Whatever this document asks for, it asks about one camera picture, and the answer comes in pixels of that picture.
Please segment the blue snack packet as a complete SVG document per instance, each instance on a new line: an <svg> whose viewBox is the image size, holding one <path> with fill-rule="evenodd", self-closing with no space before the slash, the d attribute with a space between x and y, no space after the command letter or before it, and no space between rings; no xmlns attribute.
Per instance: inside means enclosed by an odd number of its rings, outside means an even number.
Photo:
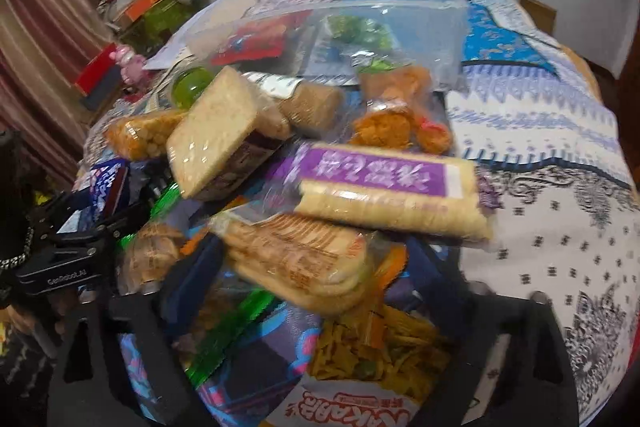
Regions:
<svg viewBox="0 0 640 427"><path fill-rule="evenodd" d="M111 218L122 209L129 196L129 161L111 158L90 170L89 194L93 220Z"/></svg>

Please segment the round biscuit pack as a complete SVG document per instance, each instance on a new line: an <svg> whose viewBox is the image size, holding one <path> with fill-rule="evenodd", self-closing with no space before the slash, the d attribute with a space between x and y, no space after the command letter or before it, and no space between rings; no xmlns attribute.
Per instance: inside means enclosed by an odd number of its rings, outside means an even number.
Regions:
<svg viewBox="0 0 640 427"><path fill-rule="evenodd" d="M208 224L239 277L322 317L352 309L367 294L376 261L364 234L286 213L252 221L241 210L217 213Z"/></svg>

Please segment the red chip bag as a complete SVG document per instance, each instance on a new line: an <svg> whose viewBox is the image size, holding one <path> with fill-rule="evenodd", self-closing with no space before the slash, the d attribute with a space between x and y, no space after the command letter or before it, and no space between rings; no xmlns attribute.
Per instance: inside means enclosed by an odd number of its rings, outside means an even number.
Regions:
<svg viewBox="0 0 640 427"><path fill-rule="evenodd" d="M296 31L305 25L309 14L309 11L302 11L253 20L233 31L231 36L210 54L209 63L224 66L277 58L285 51Z"/></svg>

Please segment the green pea snack bag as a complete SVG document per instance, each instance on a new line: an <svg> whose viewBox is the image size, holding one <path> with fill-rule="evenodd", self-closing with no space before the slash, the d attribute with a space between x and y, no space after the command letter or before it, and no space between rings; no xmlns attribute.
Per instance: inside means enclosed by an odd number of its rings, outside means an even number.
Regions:
<svg viewBox="0 0 640 427"><path fill-rule="evenodd" d="M396 39L387 25L369 17L330 15L326 18L330 57L349 60L361 72L393 68Z"/></svg>

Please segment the yellow corn puff pack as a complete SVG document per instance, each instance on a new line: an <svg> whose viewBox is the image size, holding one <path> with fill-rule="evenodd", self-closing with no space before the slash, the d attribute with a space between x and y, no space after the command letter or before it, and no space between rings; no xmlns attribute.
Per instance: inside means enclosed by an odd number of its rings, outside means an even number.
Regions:
<svg viewBox="0 0 640 427"><path fill-rule="evenodd" d="M166 143L186 116L181 109L122 117L108 125L104 138L112 151L130 161L142 161L166 154Z"/></svg>

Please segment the red gift box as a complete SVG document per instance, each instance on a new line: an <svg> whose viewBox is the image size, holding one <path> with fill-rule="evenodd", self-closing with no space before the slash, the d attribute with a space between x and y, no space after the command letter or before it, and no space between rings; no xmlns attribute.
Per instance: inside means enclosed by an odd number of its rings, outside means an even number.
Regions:
<svg viewBox="0 0 640 427"><path fill-rule="evenodd" d="M115 62L116 43L106 46L82 70L74 82L85 109L95 112L120 88L122 77Z"/></svg>

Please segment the pink plush toy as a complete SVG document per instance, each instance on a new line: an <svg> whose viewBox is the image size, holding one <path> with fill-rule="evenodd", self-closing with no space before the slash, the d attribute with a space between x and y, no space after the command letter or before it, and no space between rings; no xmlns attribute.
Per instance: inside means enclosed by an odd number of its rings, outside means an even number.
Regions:
<svg viewBox="0 0 640 427"><path fill-rule="evenodd" d="M151 83L150 73L144 69L145 58L128 44L118 44L108 54L110 59L120 68L120 77L127 88L144 90Z"/></svg>

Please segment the square rice cracker pack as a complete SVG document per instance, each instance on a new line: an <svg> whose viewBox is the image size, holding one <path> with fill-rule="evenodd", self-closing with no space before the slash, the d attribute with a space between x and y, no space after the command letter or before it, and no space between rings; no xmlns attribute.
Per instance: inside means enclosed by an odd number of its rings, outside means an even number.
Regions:
<svg viewBox="0 0 640 427"><path fill-rule="evenodd" d="M224 67L167 140L181 196L202 202L226 198L291 134L277 104L237 70Z"/></svg>

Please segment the green jelly cup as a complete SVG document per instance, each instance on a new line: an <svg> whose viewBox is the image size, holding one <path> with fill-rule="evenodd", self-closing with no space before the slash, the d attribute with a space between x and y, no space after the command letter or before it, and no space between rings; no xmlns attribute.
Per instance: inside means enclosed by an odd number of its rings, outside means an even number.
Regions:
<svg viewBox="0 0 640 427"><path fill-rule="evenodd" d="M171 103L178 109L189 109L214 79L214 75L202 66L180 72L170 88Z"/></svg>

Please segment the green storage box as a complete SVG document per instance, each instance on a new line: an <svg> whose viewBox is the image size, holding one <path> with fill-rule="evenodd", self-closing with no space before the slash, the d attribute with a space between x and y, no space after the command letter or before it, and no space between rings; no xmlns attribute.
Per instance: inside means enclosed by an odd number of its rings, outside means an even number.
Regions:
<svg viewBox="0 0 640 427"><path fill-rule="evenodd" d="M119 42L150 57L168 43L171 36L194 14L192 5L177 0L157 1L120 35Z"/></svg>

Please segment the striped red curtain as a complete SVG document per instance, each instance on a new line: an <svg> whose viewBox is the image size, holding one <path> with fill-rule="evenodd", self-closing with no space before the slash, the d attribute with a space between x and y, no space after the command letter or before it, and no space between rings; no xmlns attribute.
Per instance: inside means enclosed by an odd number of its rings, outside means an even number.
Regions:
<svg viewBox="0 0 640 427"><path fill-rule="evenodd" d="M111 40L96 0L1 0L1 127L58 185L74 183L92 119L74 83Z"/></svg>

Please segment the mixed strips snack bag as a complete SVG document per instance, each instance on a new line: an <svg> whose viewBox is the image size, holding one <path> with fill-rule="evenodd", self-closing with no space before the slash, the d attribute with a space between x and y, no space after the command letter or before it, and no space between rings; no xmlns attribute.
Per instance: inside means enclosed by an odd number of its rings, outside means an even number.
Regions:
<svg viewBox="0 0 640 427"><path fill-rule="evenodd" d="M382 306L323 322L306 373L263 426L407 426L450 362L424 317Z"/></svg>

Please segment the orange fried snack pack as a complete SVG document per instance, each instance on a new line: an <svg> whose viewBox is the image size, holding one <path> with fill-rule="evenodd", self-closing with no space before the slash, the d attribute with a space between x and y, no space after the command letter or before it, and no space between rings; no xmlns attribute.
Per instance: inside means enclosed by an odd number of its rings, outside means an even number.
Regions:
<svg viewBox="0 0 640 427"><path fill-rule="evenodd" d="M350 124L352 145L448 153L452 134L430 109L432 77L420 65L358 72L363 113Z"/></svg>

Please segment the purple label cracker pack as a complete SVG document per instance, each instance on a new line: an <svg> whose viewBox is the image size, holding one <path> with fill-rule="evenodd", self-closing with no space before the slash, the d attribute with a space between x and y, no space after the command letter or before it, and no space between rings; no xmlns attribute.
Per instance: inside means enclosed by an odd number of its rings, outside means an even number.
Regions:
<svg viewBox="0 0 640 427"><path fill-rule="evenodd" d="M378 147L300 144L283 185L302 216L369 229L485 242L488 205L472 161Z"/></svg>

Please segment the clear plastic storage bin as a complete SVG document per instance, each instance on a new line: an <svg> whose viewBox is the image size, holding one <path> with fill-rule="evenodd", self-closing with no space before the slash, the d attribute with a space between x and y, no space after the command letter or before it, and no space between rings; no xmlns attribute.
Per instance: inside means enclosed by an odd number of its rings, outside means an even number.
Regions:
<svg viewBox="0 0 640 427"><path fill-rule="evenodd" d="M355 84L357 69L349 60L330 57L326 18L369 17L390 28L396 39L393 66L427 68L436 91L461 91L469 5L466 0L218 0L186 31L184 41L197 57L209 58L232 32L253 20L309 11L277 58L239 62L245 70L342 84Z"/></svg>

